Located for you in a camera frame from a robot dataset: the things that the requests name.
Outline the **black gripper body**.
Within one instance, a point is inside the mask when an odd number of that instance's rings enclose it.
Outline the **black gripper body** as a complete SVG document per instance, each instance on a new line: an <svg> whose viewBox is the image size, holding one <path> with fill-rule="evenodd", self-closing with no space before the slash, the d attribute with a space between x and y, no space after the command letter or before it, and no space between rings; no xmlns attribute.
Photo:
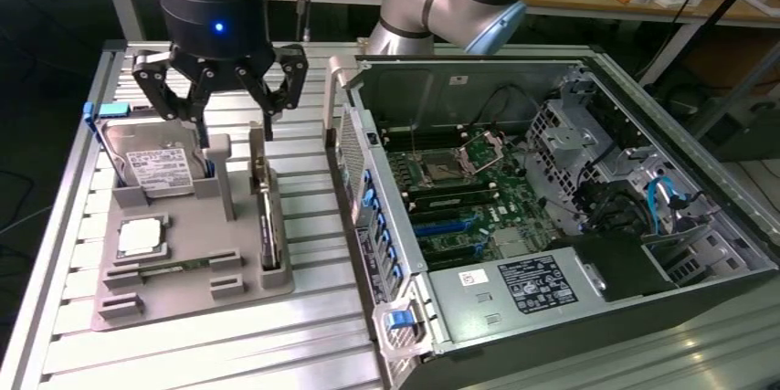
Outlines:
<svg viewBox="0 0 780 390"><path fill-rule="evenodd" d="M160 0L172 42L171 66L196 74L206 64L263 74L275 63L267 0Z"/></svg>

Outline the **silver CPU chip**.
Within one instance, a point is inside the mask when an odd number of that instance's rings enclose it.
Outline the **silver CPU chip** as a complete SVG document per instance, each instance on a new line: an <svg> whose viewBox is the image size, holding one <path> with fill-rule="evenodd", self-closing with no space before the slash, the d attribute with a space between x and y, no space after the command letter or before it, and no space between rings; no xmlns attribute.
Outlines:
<svg viewBox="0 0 780 390"><path fill-rule="evenodd" d="M162 244L163 225L158 218L131 220L120 226L118 251L126 255L151 253Z"/></svg>

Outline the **CPU socket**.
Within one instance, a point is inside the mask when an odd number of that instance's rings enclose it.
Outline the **CPU socket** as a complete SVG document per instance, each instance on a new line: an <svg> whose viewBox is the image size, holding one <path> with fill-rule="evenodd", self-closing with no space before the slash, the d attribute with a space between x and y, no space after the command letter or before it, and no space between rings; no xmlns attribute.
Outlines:
<svg viewBox="0 0 780 390"><path fill-rule="evenodd" d="M454 153L426 153L422 163L434 183L463 179L462 167Z"/></svg>

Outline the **blue card retainer strip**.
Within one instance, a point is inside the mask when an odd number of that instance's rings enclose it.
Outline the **blue card retainer strip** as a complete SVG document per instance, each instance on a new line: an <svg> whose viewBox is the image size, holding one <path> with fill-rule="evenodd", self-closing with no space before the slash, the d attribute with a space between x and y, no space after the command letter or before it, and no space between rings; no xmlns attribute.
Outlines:
<svg viewBox="0 0 780 390"><path fill-rule="evenodd" d="M364 256L368 257L368 275L376 302L390 301L404 281L399 252L391 235L390 217L379 197L370 170L363 171L363 193L360 195L360 221Z"/></svg>

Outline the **metal socket cover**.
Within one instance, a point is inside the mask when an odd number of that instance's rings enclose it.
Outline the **metal socket cover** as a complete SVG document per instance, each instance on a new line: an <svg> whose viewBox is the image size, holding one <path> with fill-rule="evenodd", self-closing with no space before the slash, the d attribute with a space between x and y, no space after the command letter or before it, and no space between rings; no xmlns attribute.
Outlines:
<svg viewBox="0 0 780 390"><path fill-rule="evenodd" d="M463 171L478 175L504 158L502 139L491 131L483 131L456 149L456 158Z"/></svg>

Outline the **green RAM stick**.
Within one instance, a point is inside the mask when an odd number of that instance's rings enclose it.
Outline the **green RAM stick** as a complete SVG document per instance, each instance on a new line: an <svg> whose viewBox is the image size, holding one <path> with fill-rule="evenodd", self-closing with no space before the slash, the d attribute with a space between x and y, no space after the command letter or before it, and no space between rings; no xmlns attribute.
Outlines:
<svg viewBox="0 0 780 390"><path fill-rule="evenodd" d="M139 273L143 276L155 276L164 273L192 271L195 269L203 269L210 267L210 261L207 258L195 258L182 261L164 262L160 264L148 265L140 267Z"/></svg>

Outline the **black RAM stick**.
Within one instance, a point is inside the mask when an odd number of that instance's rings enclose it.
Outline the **black RAM stick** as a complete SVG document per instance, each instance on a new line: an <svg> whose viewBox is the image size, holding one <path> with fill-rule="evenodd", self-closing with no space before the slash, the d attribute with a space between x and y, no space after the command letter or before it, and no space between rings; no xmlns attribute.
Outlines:
<svg viewBox="0 0 780 390"><path fill-rule="evenodd" d="M410 197L408 211L411 213L432 212L436 210L482 206L495 201L494 190L463 190L455 193L426 193Z"/></svg>

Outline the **blue expansion slot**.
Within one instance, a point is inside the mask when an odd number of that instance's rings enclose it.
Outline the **blue expansion slot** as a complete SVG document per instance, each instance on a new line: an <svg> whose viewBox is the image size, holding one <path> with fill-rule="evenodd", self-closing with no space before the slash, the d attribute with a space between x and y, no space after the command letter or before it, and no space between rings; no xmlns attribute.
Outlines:
<svg viewBox="0 0 780 390"><path fill-rule="evenodd" d="M472 220L451 221L442 224L415 226L414 231L418 237L434 237L464 232L471 228L472 224Z"/></svg>

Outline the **black expansion slot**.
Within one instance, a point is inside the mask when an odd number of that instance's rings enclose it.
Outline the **black expansion slot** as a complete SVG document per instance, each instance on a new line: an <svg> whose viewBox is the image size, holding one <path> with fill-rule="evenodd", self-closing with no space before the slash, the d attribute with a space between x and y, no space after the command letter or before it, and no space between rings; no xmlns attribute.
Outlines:
<svg viewBox="0 0 780 390"><path fill-rule="evenodd" d="M472 265L483 260L484 247L472 245L435 251L426 256L428 269L442 270Z"/></svg>

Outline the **metal disk bay cage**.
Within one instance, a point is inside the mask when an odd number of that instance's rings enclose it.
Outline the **metal disk bay cage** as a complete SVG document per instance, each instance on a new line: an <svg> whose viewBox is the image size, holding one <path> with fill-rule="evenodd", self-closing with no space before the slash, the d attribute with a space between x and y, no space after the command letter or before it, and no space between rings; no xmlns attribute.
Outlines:
<svg viewBox="0 0 780 390"><path fill-rule="evenodd" d="M567 197L587 180L603 180L596 167L580 173L612 143L584 106L564 99L547 100L527 140L532 149L528 178L535 189Z"/></svg>

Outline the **silver chipset heatsink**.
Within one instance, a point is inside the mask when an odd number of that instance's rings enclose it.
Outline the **silver chipset heatsink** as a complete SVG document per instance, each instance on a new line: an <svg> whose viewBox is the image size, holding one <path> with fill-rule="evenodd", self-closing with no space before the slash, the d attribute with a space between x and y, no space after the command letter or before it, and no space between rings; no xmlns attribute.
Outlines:
<svg viewBox="0 0 780 390"><path fill-rule="evenodd" d="M516 228L502 228L492 233L494 243L503 258L527 255L532 252L526 238Z"/></svg>

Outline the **grey power supply unit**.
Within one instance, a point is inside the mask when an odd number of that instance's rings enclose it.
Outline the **grey power supply unit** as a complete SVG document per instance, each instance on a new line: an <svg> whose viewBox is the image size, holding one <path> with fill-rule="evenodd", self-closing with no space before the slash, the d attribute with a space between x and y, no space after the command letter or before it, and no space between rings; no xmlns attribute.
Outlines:
<svg viewBox="0 0 780 390"><path fill-rule="evenodd" d="M431 283L450 340L460 347L607 309L572 248L440 270Z"/></svg>

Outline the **black plastic shroud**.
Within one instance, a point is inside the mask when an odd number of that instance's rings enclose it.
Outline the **black plastic shroud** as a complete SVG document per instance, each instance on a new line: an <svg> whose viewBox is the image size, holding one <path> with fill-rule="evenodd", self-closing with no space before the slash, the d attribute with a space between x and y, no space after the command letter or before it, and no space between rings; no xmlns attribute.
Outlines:
<svg viewBox="0 0 780 390"><path fill-rule="evenodd" d="M575 238L574 248L580 260L598 270L603 278L603 296L607 301L647 296L676 288L662 274L638 236L583 235Z"/></svg>

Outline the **open black PC case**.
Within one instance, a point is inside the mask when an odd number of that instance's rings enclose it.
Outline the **open black PC case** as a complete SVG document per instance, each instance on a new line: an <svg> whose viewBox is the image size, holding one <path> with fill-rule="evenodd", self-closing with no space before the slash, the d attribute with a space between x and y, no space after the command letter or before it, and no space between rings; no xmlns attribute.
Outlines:
<svg viewBox="0 0 780 390"><path fill-rule="evenodd" d="M606 55L551 47L502 57L338 56L328 63L326 99L334 186L370 333L392 390L474 385L588 353L687 323L780 280L780 222ZM638 236L676 288L606 300L607 309L587 317L460 347L440 317L431 283L436 271L422 254L383 136L451 132L460 125L494 127L511 143L523 144L518 158L527 168L527 131L544 102L555 99L587 108L612 143L580 171L596 167L603 180L587 180L567 197L532 186L560 231L535 253L575 249L583 235ZM362 242L364 170L374 176L404 271L395 298L383 302L375 300ZM580 263L604 299L603 278ZM416 324L390 330L384 315L403 310L414 312Z"/></svg>

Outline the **black equipment case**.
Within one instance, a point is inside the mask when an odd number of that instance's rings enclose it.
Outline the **black equipment case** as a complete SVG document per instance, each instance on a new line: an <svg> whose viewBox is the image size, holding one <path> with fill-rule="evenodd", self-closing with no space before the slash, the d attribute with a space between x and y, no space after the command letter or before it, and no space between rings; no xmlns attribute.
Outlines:
<svg viewBox="0 0 780 390"><path fill-rule="evenodd" d="M780 159L780 98L748 97L735 103L703 144L720 162Z"/></svg>

